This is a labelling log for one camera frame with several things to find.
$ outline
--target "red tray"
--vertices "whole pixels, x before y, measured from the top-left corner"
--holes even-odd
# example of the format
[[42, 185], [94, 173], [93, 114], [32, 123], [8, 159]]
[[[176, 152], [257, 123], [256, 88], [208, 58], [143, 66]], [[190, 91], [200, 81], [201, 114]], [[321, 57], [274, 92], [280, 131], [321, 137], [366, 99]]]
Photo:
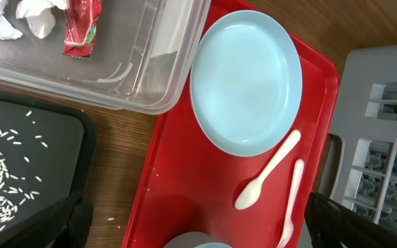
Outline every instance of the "red tray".
[[[241, 0], [213, 0], [207, 30], [223, 15], [252, 10]], [[258, 202], [239, 211], [234, 201], [276, 148], [239, 158], [215, 147], [197, 123], [189, 81], [179, 102], [158, 117], [122, 248], [162, 247], [188, 231], [202, 231], [237, 247], [275, 247], [281, 237], [293, 164], [306, 162], [292, 220], [296, 247], [338, 94], [338, 75], [325, 57], [292, 36], [303, 68], [303, 96], [293, 129], [299, 144], [269, 175]]]

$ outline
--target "spoon handle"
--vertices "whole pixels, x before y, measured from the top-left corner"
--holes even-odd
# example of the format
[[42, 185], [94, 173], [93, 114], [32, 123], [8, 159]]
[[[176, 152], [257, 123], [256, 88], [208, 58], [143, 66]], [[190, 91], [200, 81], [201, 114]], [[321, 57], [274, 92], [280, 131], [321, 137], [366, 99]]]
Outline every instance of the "spoon handle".
[[304, 161], [298, 159], [295, 162], [294, 175], [292, 176], [292, 183], [290, 185], [289, 200], [287, 200], [287, 208], [285, 220], [290, 220], [292, 216], [292, 210], [294, 209], [296, 194], [298, 193], [298, 188], [300, 187], [301, 178], [303, 177]]
[[292, 131], [286, 138], [281, 147], [276, 151], [275, 155], [272, 157], [270, 162], [266, 165], [265, 169], [260, 173], [258, 178], [263, 182], [267, 176], [275, 169], [275, 167], [282, 161], [282, 159], [294, 148], [294, 146], [299, 142], [301, 138], [301, 133], [298, 130]]

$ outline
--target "black tray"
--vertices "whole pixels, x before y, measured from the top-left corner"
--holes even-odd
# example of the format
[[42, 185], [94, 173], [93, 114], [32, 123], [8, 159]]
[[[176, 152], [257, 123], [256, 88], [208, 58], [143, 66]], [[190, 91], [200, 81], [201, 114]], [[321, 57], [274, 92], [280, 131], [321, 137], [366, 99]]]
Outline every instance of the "black tray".
[[[88, 182], [97, 145], [97, 132], [92, 120], [81, 110], [0, 92], [0, 128], [19, 132], [7, 141], [0, 137], [0, 151], [11, 174], [26, 180], [4, 179], [6, 185], [38, 191], [35, 200], [27, 200], [16, 217], [0, 233], [0, 244], [16, 236], [38, 218], [41, 212], [70, 192], [83, 192]], [[48, 148], [41, 144], [45, 141]], [[24, 161], [27, 156], [30, 163]], [[18, 204], [21, 194], [7, 196]]]

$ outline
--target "gray dish rack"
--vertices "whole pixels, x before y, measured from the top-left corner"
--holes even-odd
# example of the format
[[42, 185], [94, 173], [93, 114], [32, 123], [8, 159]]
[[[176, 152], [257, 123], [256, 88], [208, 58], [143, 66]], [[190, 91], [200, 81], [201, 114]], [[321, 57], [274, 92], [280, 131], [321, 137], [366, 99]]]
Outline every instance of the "gray dish rack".
[[347, 57], [319, 191], [397, 235], [397, 45]]

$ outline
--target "red wrapper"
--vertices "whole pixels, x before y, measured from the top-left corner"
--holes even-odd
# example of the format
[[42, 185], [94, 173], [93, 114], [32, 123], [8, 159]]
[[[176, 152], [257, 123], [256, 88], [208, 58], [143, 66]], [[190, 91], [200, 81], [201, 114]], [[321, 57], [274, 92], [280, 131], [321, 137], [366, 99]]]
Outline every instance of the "red wrapper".
[[67, 30], [63, 54], [89, 58], [96, 43], [97, 19], [102, 11], [102, 0], [70, 0], [65, 11]]

